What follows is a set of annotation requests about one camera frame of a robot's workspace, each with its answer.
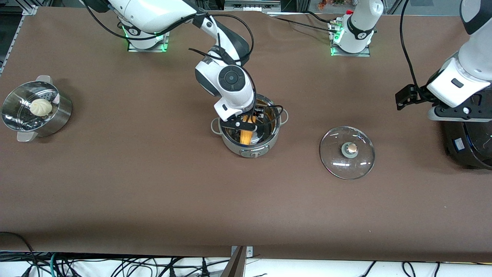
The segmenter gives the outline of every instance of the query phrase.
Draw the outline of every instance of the brown tabletop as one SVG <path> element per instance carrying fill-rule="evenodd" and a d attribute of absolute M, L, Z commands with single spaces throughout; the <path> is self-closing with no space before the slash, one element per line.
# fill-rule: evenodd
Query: brown tabletop
<path fill-rule="evenodd" d="M 258 159 L 210 131 L 217 98 L 196 82 L 201 56 L 188 48 L 214 40 L 192 24 L 171 32 L 167 53 L 128 53 L 85 9 L 27 17 L 0 97 L 48 74 L 74 108 L 60 132 L 32 143 L 1 127 L 0 230 L 42 251 L 226 256 L 244 244 L 278 258 L 492 258 L 491 175 L 444 154 L 429 104 L 396 110 L 395 92 L 411 81 L 399 17 L 381 18 L 370 58 L 348 58 L 330 56 L 323 31 L 236 15 L 255 35 L 246 68 L 258 93 L 290 114 Z M 97 16 L 116 30 L 114 14 Z M 408 16 L 405 38 L 424 83 L 468 36 L 457 17 Z M 334 177 L 319 158 L 323 135 L 342 125 L 376 149 L 358 180 Z M 22 247 L 0 237 L 0 249 Z"/>

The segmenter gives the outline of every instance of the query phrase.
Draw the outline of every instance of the white label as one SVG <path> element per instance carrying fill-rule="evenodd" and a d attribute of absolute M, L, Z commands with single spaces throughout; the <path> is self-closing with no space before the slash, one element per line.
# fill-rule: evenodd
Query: white label
<path fill-rule="evenodd" d="M 57 95 L 55 96 L 55 99 L 53 99 L 53 103 L 55 103 L 55 104 L 60 103 L 60 94 L 57 94 Z"/>
<path fill-rule="evenodd" d="M 454 143 L 455 143 L 455 147 L 458 151 L 461 151 L 464 149 L 464 144 L 463 144 L 463 140 L 461 138 L 459 139 L 455 139 L 454 140 Z"/>

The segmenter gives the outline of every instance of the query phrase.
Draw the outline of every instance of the metal pot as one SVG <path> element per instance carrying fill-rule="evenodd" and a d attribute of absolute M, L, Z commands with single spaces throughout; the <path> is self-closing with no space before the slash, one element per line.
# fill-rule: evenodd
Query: metal pot
<path fill-rule="evenodd" d="M 274 103 L 260 95 L 256 95 L 256 105 L 257 106 L 272 106 Z M 270 150 L 277 141 L 278 131 L 282 125 L 284 125 L 289 120 L 289 113 L 284 109 L 283 110 L 286 115 L 285 121 L 282 122 L 281 116 L 279 116 L 279 110 L 276 108 L 265 109 L 266 120 L 270 121 L 276 117 L 278 117 L 274 122 L 265 126 L 263 130 L 263 134 L 258 135 L 257 132 L 253 135 L 251 139 L 250 145 L 244 145 L 239 143 L 239 138 L 237 137 L 236 130 L 228 129 L 221 125 L 220 118 L 215 118 L 210 123 L 210 128 L 212 132 L 216 135 L 222 137 L 224 144 L 229 148 L 232 152 L 241 155 L 246 158 L 257 158 L 259 156 L 265 155 L 268 150 Z M 214 129 L 214 122 L 217 121 L 218 129 L 217 132 Z"/>
<path fill-rule="evenodd" d="M 52 105 L 46 116 L 31 113 L 32 101 L 45 99 Z M 17 141 L 29 142 L 36 137 L 56 133 L 70 118 L 72 101 L 60 92 L 50 76 L 41 75 L 36 81 L 28 82 L 14 89 L 3 102 L 1 116 L 5 125 L 17 131 Z"/>

